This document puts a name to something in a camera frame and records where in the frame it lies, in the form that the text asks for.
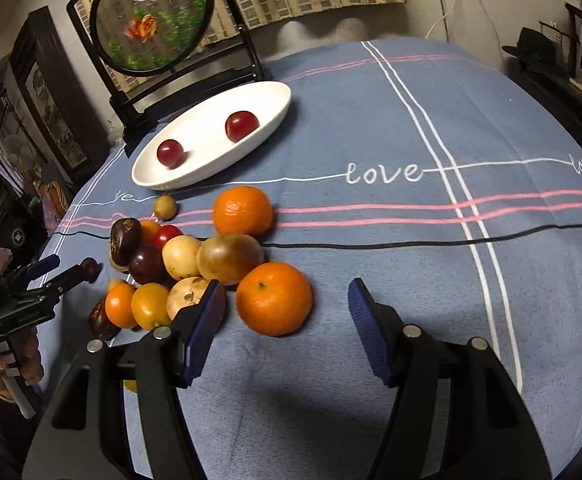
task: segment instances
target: round frame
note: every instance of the round frame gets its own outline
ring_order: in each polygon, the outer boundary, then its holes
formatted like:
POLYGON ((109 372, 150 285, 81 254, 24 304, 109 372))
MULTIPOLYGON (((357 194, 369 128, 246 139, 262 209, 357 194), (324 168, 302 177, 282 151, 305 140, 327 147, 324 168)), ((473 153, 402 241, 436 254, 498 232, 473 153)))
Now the round frame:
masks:
POLYGON ((95 46, 96 50, 98 51, 98 56, 104 61, 107 65, 109 65, 113 70, 119 72, 120 74, 130 75, 135 77, 150 77, 153 75, 158 75, 164 72, 168 72, 168 70, 172 69, 175 65, 177 65, 180 61, 187 58, 191 52, 193 52, 197 45, 202 40, 203 35, 206 33, 206 29, 211 22, 211 16, 213 15, 213 9, 215 8, 215 0, 205 0, 206 1, 206 9, 204 11, 204 15, 202 17, 202 23, 200 25, 199 30, 194 35, 193 39, 191 40, 190 46, 183 50, 182 53, 177 56, 173 61, 167 63, 164 66, 159 68, 153 68, 151 70, 130 70, 128 68, 120 67, 116 64, 115 61, 107 54, 107 52, 102 47, 100 42, 100 37, 98 36, 98 20, 96 13, 98 12, 98 7, 100 6, 100 0, 93 0, 93 5, 91 6, 90 15, 88 16, 88 21, 90 23, 90 38, 91 42, 95 46))

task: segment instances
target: fruit pile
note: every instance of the fruit pile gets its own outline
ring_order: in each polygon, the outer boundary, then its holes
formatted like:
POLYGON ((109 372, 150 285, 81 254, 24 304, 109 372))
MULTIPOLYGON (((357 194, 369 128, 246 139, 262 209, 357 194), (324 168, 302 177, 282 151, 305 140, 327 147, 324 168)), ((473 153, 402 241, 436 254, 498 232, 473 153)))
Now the fruit pile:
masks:
MULTIPOLYGON (((172 219, 177 204, 160 197, 154 214, 172 219)), ((109 283, 106 299, 90 316, 94 335, 113 338, 120 329, 169 325, 181 308, 199 303, 211 280, 237 285, 235 307, 257 333, 280 336, 298 330, 312 308, 311 285, 295 267, 264 263, 256 237, 273 223, 266 194, 249 186, 226 190, 215 201, 218 234, 200 242, 171 224, 122 218, 111 227, 109 261, 140 285, 109 283)))

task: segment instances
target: photo frame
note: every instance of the photo frame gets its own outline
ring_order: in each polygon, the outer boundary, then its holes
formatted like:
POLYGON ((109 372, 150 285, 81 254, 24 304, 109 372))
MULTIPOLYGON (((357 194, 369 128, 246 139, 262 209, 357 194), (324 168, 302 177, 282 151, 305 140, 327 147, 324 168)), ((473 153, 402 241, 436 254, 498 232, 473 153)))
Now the photo frame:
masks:
POLYGON ((104 163, 110 147, 48 7, 29 14, 9 62, 24 102, 53 155, 74 183, 86 182, 104 163))

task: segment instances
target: hand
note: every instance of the hand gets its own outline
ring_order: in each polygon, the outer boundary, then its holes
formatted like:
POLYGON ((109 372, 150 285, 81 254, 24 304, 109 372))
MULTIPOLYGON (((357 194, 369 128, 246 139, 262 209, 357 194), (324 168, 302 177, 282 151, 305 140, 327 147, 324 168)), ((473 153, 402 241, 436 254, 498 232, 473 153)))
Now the hand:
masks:
MULTIPOLYGON (((24 382, 29 386, 39 383, 44 377, 44 369, 42 368, 42 356, 37 349, 39 341, 37 339, 37 328, 32 326, 20 332, 17 332, 12 337, 12 342, 15 348, 18 349, 18 358, 20 361, 20 375, 24 382)), ((5 399, 13 400, 7 387, 2 381, 4 376, 4 360, 0 355, 0 396, 5 399)))

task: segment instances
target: wire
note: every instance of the wire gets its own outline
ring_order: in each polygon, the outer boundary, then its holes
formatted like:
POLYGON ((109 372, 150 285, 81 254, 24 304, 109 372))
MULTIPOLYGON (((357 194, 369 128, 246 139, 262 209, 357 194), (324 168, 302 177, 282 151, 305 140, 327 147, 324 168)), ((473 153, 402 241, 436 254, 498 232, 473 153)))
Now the wire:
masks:
POLYGON ((504 63, 505 60, 504 60, 504 54, 502 54, 502 42, 500 41, 500 35, 498 34, 498 28, 495 26, 495 23, 493 23, 493 20, 491 19, 491 16, 488 13, 487 7, 484 5, 484 2, 482 0, 478 0, 478 1, 480 2, 482 9, 484 10, 484 14, 487 15, 487 18, 490 21, 491 27, 493 27, 493 30, 495 31, 495 37, 498 39, 498 52, 500 53, 502 63, 504 63))
POLYGON ((455 4, 457 3, 457 0, 453 0, 453 3, 451 5, 451 8, 449 9, 449 11, 442 16, 442 18, 440 18, 439 20, 437 20, 432 26, 431 28, 428 30, 428 32, 426 33, 426 36, 424 37, 425 40, 428 40, 429 36, 431 35, 431 33, 433 33, 434 30, 436 30, 437 25, 439 25, 440 23, 442 23, 444 20, 446 20, 455 10, 455 4))
MULTIPOLYGON (((507 242, 510 240, 516 240, 518 238, 524 238, 533 234, 541 233, 542 231, 549 230, 571 230, 571 229, 582 229, 581 224, 545 224, 538 227, 533 227, 526 229, 524 231, 519 231, 517 233, 512 233, 509 235, 493 236, 489 238, 474 238, 473 240, 409 240, 402 242, 388 242, 384 244, 326 244, 319 242, 307 242, 307 243, 297 243, 297 244, 277 244, 274 242, 263 243, 262 247, 270 247, 275 249, 335 249, 344 251, 369 251, 369 250, 381 250, 381 249, 395 249, 404 247, 462 247, 470 245, 481 245, 492 242, 507 242)), ((93 233, 88 233, 86 231, 75 231, 74 233, 61 233, 55 232, 53 235, 59 236, 75 236, 75 235, 87 235, 93 238, 99 238, 100 240, 109 240, 108 236, 101 236, 93 233)), ((207 238, 198 238, 201 242, 207 240, 207 238)))
MULTIPOLYGON (((442 7, 442 14, 445 14, 446 11, 444 10, 444 0, 440 0, 440 6, 442 7)), ((444 20, 444 31, 446 33, 446 43, 449 43, 451 39, 449 37, 449 25, 446 23, 446 20, 444 20)))

